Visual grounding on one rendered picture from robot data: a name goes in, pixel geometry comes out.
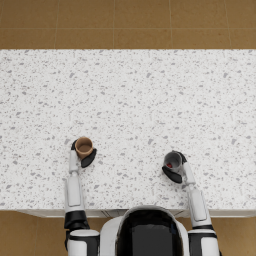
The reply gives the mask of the grey cup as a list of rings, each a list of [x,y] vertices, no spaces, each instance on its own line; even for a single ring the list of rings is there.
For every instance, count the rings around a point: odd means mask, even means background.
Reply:
[[[167,163],[172,164],[172,168],[167,166]],[[179,152],[171,151],[164,157],[164,165],[173,172],[178,172],[182,167],[182,156]]]

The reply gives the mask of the brown cup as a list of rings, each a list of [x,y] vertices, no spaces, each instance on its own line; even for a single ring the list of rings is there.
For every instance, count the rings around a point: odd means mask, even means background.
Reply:
[[[93,151],[93,143],[87,137],[80,137],[75,142],[75,150],[80,159],[84,159],[89,156]]]

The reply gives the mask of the robot body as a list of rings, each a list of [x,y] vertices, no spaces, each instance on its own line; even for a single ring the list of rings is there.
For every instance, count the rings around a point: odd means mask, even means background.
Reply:
[[[135,207],[103,225],[100,256],[190,256],[188,233],[162,207]]]

